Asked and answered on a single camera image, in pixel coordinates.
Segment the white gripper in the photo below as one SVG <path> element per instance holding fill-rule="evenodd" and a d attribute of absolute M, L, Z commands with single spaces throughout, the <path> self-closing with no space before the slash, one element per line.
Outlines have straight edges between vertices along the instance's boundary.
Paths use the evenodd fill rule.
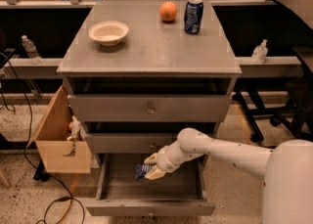
<path fill-rule="evenodd" d="M 148 180 L 162 178 L 166 173 L 172 173 L 186 161 L 186 153 L 177 143 L 164 146 L 158 153 L 153 153 L 144 160 L 144 164 L 156 164 L 145 175 Z"/>

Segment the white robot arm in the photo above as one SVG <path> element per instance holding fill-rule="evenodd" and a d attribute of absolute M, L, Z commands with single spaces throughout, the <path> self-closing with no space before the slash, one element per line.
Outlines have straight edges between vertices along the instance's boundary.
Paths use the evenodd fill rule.
<path fill-rule="evenodd" d="M 211 155 L 263 180 L 262 224 L 313 224 L 313 143 L 289 140 L 274 149 L 218 140 L 185 128 L 145 159 L 156 180 L 186 161 Z"/>

